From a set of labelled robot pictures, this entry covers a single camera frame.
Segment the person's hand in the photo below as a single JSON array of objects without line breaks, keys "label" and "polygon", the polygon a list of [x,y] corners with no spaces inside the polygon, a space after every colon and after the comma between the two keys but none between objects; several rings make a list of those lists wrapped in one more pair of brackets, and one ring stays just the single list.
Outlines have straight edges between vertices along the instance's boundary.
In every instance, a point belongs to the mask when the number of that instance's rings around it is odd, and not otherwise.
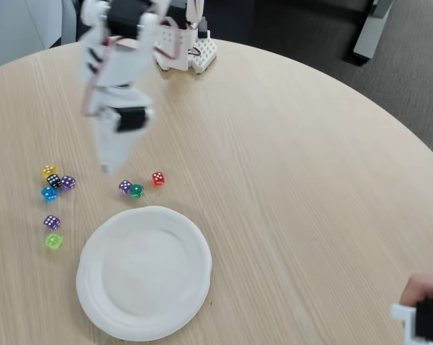
[{"label": "person's hand", "polygon": [[414,275],[409,278],[399,303],[412,307],[425,298],[433,298],[433,275]]}]

